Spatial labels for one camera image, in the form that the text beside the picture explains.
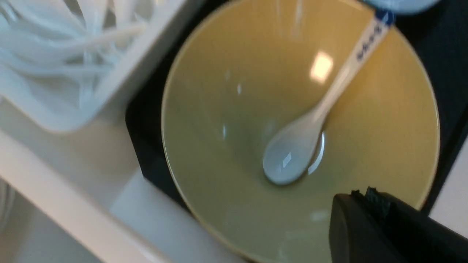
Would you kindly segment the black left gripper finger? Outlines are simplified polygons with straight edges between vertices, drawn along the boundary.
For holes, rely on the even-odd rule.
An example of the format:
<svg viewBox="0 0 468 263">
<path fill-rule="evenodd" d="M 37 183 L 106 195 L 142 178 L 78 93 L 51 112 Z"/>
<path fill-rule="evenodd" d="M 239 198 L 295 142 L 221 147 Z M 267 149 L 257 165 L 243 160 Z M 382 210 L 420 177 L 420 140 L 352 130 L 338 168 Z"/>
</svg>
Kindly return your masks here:
<svg viewBox="0 0 468 263">
<path fill-rule="evenodd" d="M 372 187 L 334 196 L 329 246 L 333 263 L 468 261 L 467 238 Z"/>
</svg>

